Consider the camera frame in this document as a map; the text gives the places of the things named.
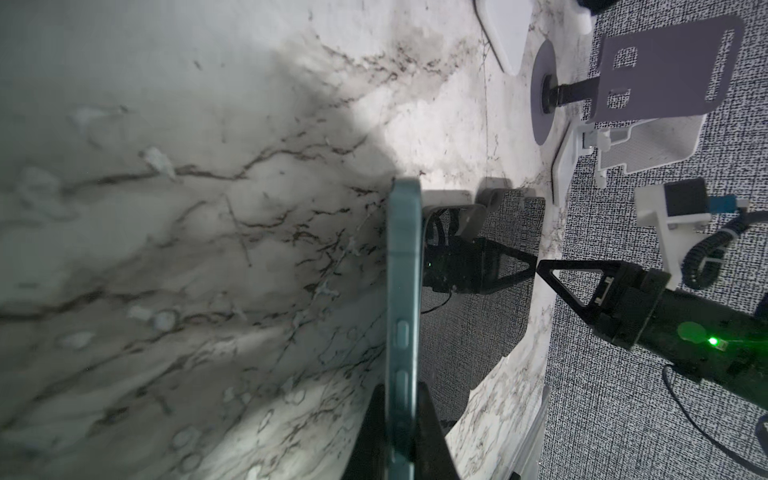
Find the black cable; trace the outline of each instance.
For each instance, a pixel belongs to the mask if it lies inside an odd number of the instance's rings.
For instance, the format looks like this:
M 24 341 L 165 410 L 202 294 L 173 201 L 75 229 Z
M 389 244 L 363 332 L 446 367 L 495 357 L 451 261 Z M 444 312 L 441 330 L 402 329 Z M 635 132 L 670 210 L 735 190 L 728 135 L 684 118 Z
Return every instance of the black cable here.
M 696 424 L 696 422 L 694 422 L 694 419 L 690 417 L 690 415 L 688 414 L 688 411 L 685 409 L 685 407 L 683 407 L 683 404 L 680 403 L 680 400 L 677 398 L 677 395 L 675 395 L 674 391 L 672 390 L 672 384 L 670 383 L 669 377 L 667 376 L 667 368 L 674 369 L 674 365 L 667 364 L 661 369 L 661 379 L 664 381 L 664 385 L 667 387 L 667 391 L 670 393 L 670 395 L 672 395 L 672 400 L 674 400 L 677 406 L 680 407 L 680 410 L 683 411 L 683 415 L 685 415 L 685 418 L 688 419 L 688 422 L 690 422 L 690 424 L 693 425 L 694 428 L 698 430 L 701 435 L 704 435 L 704 438 L 709 440 L 712 445 L 715 445 L 717 448 L 720 449 L 722 453 L 728 455 L 728 458 L 738 463 L 742 467 L 746 468 L 750 472 L 754 473 L 755 475 L 759 475 L 763 478 L 768 478 L 768 470 L 753 464 L 752 462 L 750 462 L 749 460 L 746 460 L 744 457 L 742 457 L 738 453 L 734 452 L 733 450 L 729 449 L 722 443 L 713 439 L 704 430 L 702 430 L 701 427 L 699 427 Z
M 422 312 L 422 315 L 426 315 L 427 313 L 432 313 L 432 312 L 434 312 L 435 310 L 437 310 L 438 308 L 440 308 L 441 306 L 443 306 L 443 305 L 445 305 L 446 303 L 448 303 L 448 301 L 451 299 L 451 295 L 453 295 L 453 290 L 449 290 L 449 291 L 448 291 L 448 298 L 447 298 L 447 299 L 445 299 L 445 302 L 443 302 L 443 303 L 439 304 L 438 306 L 434 306 L 434 307 L 432 307 L 431 309 L 429 309 L 429 310 L 426 310 L 425 312 Z
M 768 211 L 741 214 L 694 245 L 688 250 L 680 268 L 683 283 L 694 290 L 702 290 L 715 283 L 728 245 L 751 225 L 762 222 L 768 222 Z

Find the white marble countertop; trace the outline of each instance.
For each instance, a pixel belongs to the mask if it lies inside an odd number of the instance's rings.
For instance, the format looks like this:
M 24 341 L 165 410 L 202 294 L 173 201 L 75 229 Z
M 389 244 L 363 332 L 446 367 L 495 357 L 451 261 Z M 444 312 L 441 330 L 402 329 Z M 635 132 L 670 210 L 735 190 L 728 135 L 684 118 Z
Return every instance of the white marble countertop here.
M 338 478 L 381 381 L 384 201 L 549 197 L 566 123 L 528 113 L 469 0 L 0 6 L 0 476 Z M 548 203 L 540 257 L 564 216 Z M 554 293 L 447 437 L 497 478 L 538 409 Z

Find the gray carpet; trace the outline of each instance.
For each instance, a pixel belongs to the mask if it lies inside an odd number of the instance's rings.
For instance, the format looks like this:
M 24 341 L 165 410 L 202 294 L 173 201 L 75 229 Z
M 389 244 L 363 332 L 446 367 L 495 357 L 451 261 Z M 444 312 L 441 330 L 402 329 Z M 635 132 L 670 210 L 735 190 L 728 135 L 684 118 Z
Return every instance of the gray carpet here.
M 446 212 L 442 215 L 448 226 Z M 499 209 L 489 215 L 480 237 L 527 253 L 538 252 L 544 200 L 510 190 Z M 527 265 L 502 257 L 499 276 Z M 443 307 L 421 316 L 419 379 L 426 382 L 435 411 L 448 431 L 467 406 L 474 389 L 520 342 L 528 325 L 533 279 L 492 295 L 458 295 Z M 422 311 L 448 297 L 422 288 Z
M 624 0 L 598 19 L 600 34 L 619 35 L 734 13 L 746 23 L 743 47 L 723 105 L 710 114 L 694 157 L 593 187 L 594 158 L 579 162 L 571 185 L 564 257 L 629 260 L 660 268 L 652 229 L 634 219 L 633 190 L 704 177 L 710 194 L 737 194 L 768 209 L 768 2 L 766 0 Z M 594 72 L 594 52 L 592 58 Z M 713 225 L 730 217 L 721 216 Z M 768 290 L 768 228 L 747 232 L 726 255 L 720 280 L 699 293 L 753 313 Z M 564 276 L 571 284 L 584 283 Z M 546 382 L 552 388 L 540 477 L 757 478 L 730 461 L 687 422 L 661 381 L 665 362 L 594 338 L 561 301 L 554 315 Z M 750 461 L 768 468 L 753 434 L 765 412 L 719 386 L 674 381 L 699 425 Z

